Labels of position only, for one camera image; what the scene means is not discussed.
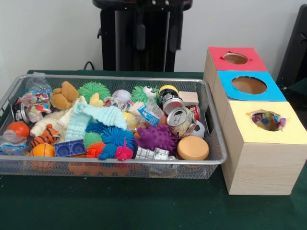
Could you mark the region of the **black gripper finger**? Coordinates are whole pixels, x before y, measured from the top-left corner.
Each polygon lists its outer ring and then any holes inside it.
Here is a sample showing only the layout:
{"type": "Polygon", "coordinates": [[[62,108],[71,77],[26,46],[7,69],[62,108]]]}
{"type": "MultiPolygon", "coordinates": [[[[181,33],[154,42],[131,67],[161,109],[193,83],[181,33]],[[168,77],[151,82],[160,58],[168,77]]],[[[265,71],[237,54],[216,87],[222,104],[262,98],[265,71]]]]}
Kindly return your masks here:
{"type": "Polygon", "coordinates": [[[146,44],[146,27],[143,23],[143,17],[145,13],[145,7],[141,4],[137,5],[136,8],[136,48],[140,51],[145,49],[146,44]]]}
{"type": "Polygon", "coordinates": [[[183,7],[182,3],[173,5],[170,11],[169,21],[169,51],[176,52],[181,49],[181,36],[183,24],[183,7]]]}

